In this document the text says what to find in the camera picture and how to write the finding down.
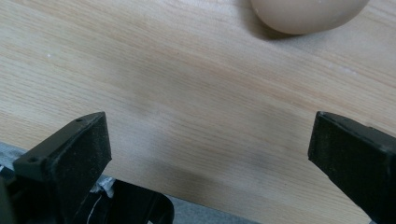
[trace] egg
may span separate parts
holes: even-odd
[[[369,0],[251,0],[269,27],[290,35],[304,35],[341,26],[352,20]]]

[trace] wooden table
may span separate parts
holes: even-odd
[[[106,111],[106,174],[261,223],[368,223],[313,163],[315,113],[396,135],[396,0],[314,35],[246,0],[0,1],[0,141]]]

